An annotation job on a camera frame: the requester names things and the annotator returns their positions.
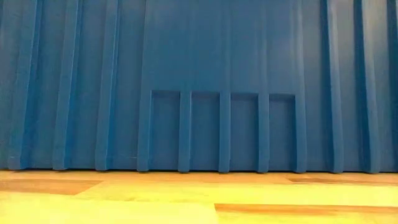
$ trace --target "blue wall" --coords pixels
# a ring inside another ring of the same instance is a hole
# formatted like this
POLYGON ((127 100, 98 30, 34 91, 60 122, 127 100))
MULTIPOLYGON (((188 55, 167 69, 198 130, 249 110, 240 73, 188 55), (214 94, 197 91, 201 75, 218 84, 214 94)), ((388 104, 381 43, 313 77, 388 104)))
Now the blue wall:
POLYGON ((398 0, 0 0, 0 168, 398 172, 398 0))

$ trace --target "blue metal siding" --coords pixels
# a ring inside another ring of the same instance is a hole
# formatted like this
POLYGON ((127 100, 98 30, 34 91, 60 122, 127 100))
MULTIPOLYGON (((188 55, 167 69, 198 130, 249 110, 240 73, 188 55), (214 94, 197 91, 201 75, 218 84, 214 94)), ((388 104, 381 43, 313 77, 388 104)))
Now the blue metal siding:
POLYGON ((0 0, 0 168, 398 172, 398 0, 0 0))

